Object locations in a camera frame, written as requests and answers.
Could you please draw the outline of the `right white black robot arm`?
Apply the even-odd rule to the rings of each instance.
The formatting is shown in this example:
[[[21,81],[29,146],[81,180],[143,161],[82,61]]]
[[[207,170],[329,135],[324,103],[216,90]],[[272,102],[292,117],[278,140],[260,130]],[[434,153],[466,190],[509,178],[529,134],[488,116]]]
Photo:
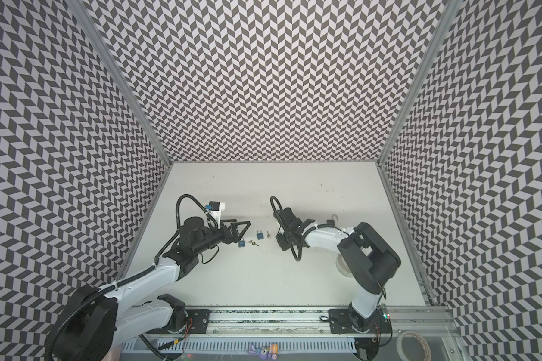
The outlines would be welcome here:
[[[331,251],[337,254],[340,271],[358,284],[344,325],[360,333],[382,329],[385,317],[380,302],[386,297],[387,282],[401,266],[399,255],[382,236],[365,222],[340,228],[333,219],[323,224],[302,221],[290,208],[274,208],[273,217],[279,225],[276,240],[283,251],[290,251],[298,262],[304,248]]]

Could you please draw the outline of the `blue padlock with keys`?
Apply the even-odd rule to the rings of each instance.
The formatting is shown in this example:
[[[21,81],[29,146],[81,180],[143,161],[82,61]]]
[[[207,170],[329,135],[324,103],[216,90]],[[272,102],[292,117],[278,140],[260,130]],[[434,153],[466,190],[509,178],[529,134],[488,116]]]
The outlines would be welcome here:
[[[246,247],[247,245],[252,245],[252,246],[256,246],[258,247],[259,244],[256,242],[256,241],[253,241],[253,240],[245,240],[244,238],[241,238],[238,242],[238,245],[240,248],[244,248]]]

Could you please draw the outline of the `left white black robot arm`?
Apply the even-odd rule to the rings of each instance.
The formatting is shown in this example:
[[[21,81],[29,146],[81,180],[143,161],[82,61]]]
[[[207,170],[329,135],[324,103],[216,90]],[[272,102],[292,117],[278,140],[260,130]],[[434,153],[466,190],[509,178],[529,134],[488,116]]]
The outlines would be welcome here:
[[[187,276],[207,250],[239,243],[248,221],[223,219],[224,204],[201,205],[183,194],[176,203],[176,231],[147,269],[103,287],[84,286],[67,302],[45,342],[46,360],[102,360],[136,336],[163,329],[187,336],[193,319],[185,303],[158,290]]]

